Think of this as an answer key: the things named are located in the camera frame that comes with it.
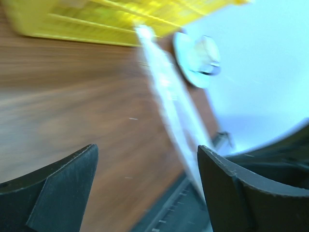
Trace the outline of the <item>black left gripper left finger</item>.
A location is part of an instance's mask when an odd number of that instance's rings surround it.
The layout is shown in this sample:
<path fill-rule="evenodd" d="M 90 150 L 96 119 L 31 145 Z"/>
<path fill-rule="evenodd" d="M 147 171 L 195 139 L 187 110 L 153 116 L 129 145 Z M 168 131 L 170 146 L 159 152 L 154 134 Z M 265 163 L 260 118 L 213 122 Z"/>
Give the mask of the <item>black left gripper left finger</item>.
<path fill-rule="evenodd" d="M 2 232 L 78 232 L 98 164 L 98 147 L 0 185 Z"/>

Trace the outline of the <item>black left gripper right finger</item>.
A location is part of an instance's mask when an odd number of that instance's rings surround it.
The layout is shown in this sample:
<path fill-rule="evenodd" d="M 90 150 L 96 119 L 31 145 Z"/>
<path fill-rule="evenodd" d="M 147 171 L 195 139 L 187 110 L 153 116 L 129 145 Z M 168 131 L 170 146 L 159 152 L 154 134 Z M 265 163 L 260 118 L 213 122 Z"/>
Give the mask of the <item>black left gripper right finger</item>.
<path fill-rule="evenodd" d="M 197 151 L 215 232 L 307 232 L 309 191 L 243 168 L 206 146 Z"/>

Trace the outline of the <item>clear white-dotted zip bag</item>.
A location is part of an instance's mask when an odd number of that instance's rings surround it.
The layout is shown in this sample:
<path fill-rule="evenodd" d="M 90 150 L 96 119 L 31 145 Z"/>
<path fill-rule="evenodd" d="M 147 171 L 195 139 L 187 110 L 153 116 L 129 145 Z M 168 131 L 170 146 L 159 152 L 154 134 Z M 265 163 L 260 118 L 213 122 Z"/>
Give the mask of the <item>clear white-dotted zip bag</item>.
<path fill-rule="evenodd" d="M 171 54 L 155 40 L 146 25 L 135 27 L 149 69 L 150 86 L 159 113 L 188 179 L 205 198 L 197 161 L 199 145 L 213 148 L 211 137 L 194 104 L 183 78 L 176 71 Z"/>

